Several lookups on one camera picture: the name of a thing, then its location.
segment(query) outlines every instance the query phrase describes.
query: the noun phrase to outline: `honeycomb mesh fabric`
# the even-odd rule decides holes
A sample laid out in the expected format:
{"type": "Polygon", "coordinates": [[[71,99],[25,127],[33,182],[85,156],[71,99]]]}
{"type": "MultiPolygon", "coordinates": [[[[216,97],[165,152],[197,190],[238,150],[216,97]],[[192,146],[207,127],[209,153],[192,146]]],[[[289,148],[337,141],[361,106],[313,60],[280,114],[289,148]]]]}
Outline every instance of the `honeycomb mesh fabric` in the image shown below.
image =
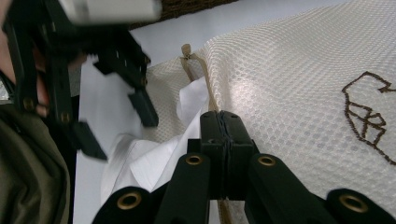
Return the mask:
{"type": "Polygon", "coordinates": [[[145,128],[143,138],[161,143],[184,133],[186,129],[177,117],[177,101],[180,90],[189,85],[190,81],[179,58],[150,67],[147,79],[148,95],[160,123],[157,128],[145,128]]]}
{"type": "Polygon", "coordinates": [[[380,91],[381,79],[396,83],[396,1],[354,1],[215,37],[205,59],[219,109],[242,118],[261,152],[322,198],[354,189],[396,217],[396,166],[376,150],[396,161],[396,91],[380,91]]]}

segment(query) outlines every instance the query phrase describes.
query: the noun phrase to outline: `white cloth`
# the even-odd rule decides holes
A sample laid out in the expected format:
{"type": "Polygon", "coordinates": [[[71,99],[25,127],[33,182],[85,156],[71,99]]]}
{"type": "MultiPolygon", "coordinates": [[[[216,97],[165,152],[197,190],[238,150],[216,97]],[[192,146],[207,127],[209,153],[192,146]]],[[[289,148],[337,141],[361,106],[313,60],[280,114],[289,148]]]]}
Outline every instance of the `white cloth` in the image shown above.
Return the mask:
{"type": "Polygon", "coordinates": [[[183,134],[187,125],[177,117],[179,92],[190,84],[179,59],[150,67],[147,72],[148,95],[158,113],[160,123],[156,128],[143,129],[143,139],[165,142],[183,134]]]}
{"type": "Polygon", "coordinates": [[[207,111],[208,104],[205,79],[194,81],[182,89],[178,104],[179,115],[188,126],[184,134],[161,144],[134,139],[129,134],[122,134],[115,140],[104,171],[102,203],[111,193],[126,186],[153,191],[170,180],[178,158],[187,152],[188,139],[200,137],[199,118],[207,111]]]}

